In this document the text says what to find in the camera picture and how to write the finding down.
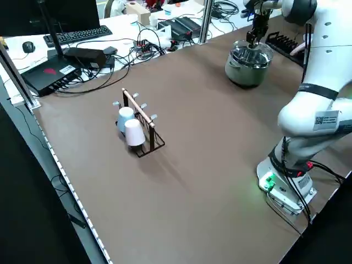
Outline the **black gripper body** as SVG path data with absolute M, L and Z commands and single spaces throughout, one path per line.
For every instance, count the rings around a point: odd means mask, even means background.
M 264 31 L 268 29 L 269 13 L 255 13 L 252 22 L 252 28 L 255 31 Z

